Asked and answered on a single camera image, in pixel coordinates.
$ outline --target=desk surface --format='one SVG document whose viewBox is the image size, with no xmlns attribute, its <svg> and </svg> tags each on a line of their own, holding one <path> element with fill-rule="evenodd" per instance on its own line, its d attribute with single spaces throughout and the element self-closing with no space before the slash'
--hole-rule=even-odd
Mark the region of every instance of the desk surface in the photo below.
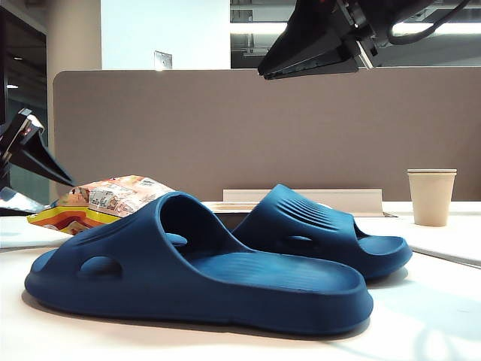
<svg viewBox="0 0 481 361">
<path fill-rule="evenodd" d="M 362 218 L 358 223 L 366 232 L 407 236 L 411 245 L 431 242 L 458 252 L 470 247 L 469 253 L 479 256 L 479 204 L 452 212 L 448 227 L 441 228 L 413 225 L 409 206 L 405 208 L 404 214 L 398 207 L 399 218 Z M 25 226 L 24 220 L 14 222 L 19 223 L 0 229 L 3 236 Z M 48 310 L 23 287 L 32 262 L 48 249 L 0 253 L 2 359 L 481 359 L 481 271 L 475 267 L 415 253 L 405 268 L 368 284 L 374 298 L 369 321 L 348 334 L 305 338 L 246 327 L 106 320 Z"/>
</svg>

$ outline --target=beige paper cup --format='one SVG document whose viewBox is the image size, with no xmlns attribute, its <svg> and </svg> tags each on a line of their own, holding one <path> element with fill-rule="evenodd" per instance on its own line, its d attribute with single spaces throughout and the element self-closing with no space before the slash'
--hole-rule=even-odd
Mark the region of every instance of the beige paper cup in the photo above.
<svg viewBox="0 0 481 361">
<path fill-rule="evenodd" d="M 456 169 L 408 169 L 414 223 L 445 226 Z"/>
</svg>

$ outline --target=white wall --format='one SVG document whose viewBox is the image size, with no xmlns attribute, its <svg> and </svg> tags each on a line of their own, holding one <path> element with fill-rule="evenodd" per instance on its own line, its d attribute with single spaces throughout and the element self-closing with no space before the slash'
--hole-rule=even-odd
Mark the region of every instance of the white wall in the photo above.
<svg viewBox="0 0 481 361">
<path fill-rule="evenodd" d="M 228 0 L 101 0 L 102 69 L 230 68 Z"/>
</svg>

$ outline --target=black cable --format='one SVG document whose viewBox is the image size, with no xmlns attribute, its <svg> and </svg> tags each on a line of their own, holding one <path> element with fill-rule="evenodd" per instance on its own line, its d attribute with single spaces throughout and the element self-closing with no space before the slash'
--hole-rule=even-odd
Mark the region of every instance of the black cable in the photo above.
<svg viewBox="0 0 481 361">
<path fill-rule="evenodd" d="M 431 35 L 433 32 L 435 32 L 436 29 L 439 28 L 441 25 L 443 25 L 444 23 L 447 23 L 447 21 L 452 17 L 454 17 L 459 11 L 461 11 L 469 1 L 470 0 L 463 0 L 461 3 L 459 3 L 458 6 L 452 9 L 452 11 L 450 11 L 444 17 L 441 17 L 438 21 L 434 22 L 434 24 L 431 25 L 429 28 L 427 28 L 426 30 L 423 30 L 422 32 L 418 32 L 416 34 L 395 36 L 392 33 L 392 29 L 394 28 L 394 25 L 393 25 L 388 31 L 388 40 L 393 45 L 412 44 L 419 40 L 422 40 L 428 37 L 429 35 Z"/>
</svg>

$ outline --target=blue slide sandal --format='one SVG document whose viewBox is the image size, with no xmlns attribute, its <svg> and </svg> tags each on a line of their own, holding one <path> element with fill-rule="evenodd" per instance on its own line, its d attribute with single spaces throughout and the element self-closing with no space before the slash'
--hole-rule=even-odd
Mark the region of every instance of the blue slide sandal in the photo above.
<svg viewBox="0 0 481 361">
<path fill-rule="evenodd" d="M 365 279 L 389 275 L 413 252 L 402 237 L 366 235 L 351 214 L 315 203 L 278 184 L 232 232 L 248 247 L 329 259 Z"/>
<path fill-rule="evenodd" d="M 355 269 L 251 250 L 181 192 L 38 257 L 25 287 L 41 304 L 75 314 L 311 335 L 353 329 L 373 307 Z"/>
</svg>

